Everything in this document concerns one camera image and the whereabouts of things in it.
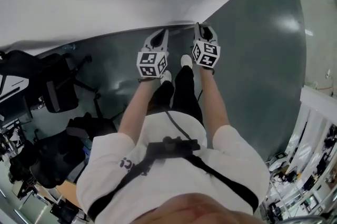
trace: black pants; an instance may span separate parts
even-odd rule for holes
[[[194,94],[193,71],[184,66],[175,78],[175,92],[171,82],[165,81],[153,94],[147,108],[147,114],[155,114],[166,110],[173,110],[188,114],[201,124],[202,112]]]

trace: harness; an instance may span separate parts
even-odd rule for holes
[[[172,122],[184,135],[186,134],[174,121]],[[121,182],[114,190],[94,201],[88,210],[88,216],[93,221],[95,221],[96,217],[107,207],[118,191],[124,188],[137,176],[143,172],[148,171],[155,160],[168,158],[184,158],[193,166],[198,167],[199,169],[204,170],[206,173],[214,176],[222,183],[227,185],[244,201],[246,201],[253,208],[254,212],[259,206],[259,200],[257,196],[246,186],[223,176],[204,163],[200,157],[193,155],[193,151],[200,150],[200,145],[197,143],[197,140],[192,140],[189,136],[188,138],[188,140],[181,140],[180,137],[175,139],[172,139],[171,137],[165,137],[162,142],[149,143],[144,159],[139,164],[131,168],[129,173],[123,177]]]

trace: gray floor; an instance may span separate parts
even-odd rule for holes
[[[299,29],[292,28],[293,20],[298,22]],[[207,21],[222,46],[215,79],[231,124],[264,159],[284,150],[299,111],[305,76],[300,0],[230,0]],[[72,52],[75,61],[86,54],[93,57],[78,78],[100,89],[105,117],[119,112],[134,94],[138,86],[137,52],[152,32],[154,29],[136,30],[76,43],[77,49]],[[180,68],[180,56],[190,53],[192,45],[191,29],[170,30],[168,68],[173,75]],[[195,74],[198,95],[200,80],[199,74]],[[52,135],[64,129],[71,117],[86,111],[94,115],[93,96],[82,90],[77,92],[81,104],[76,111],[65,115],[37,111],[36,126],[48,126],[49,131],[45,128],[43,132]]]

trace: shoe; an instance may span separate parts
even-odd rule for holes
[[[170,81],[172,82],[172,75],[171,75],[171,72],[169,70],[166,70],[162,77],[160,78],[160,83],[164,83],[165,81]]]
[[[189,55],[187,54],[183,55],[181,57],[180,63],[181,63],[181,67],[188,66],[189,68],[192,69],[193,62],[192,62],[192,58]]]

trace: white t-shirt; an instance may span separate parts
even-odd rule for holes
[[[169,112],[201,150],[194,154],[222,175],[255,193],[261,203],[269,185],[269,171],[259,154],[231,126],[220,127],[214,135],[214,149],[206,148],[206,132],[195,118]],[[77,198],[87,212],[90,205],[114,190],[132,165],[143,160],[149,142],[165,136],[186,139],[166,113],[145,117],[137,145],[122,133],[94,138],[89,163],[77,182]],[[251,206],[227,185],[183,158],[156,160],[142,174],[120,190],[97,216],[95,223],[129,224],[142,214],[181,194],[206,194],[230,210],[252,214]]]

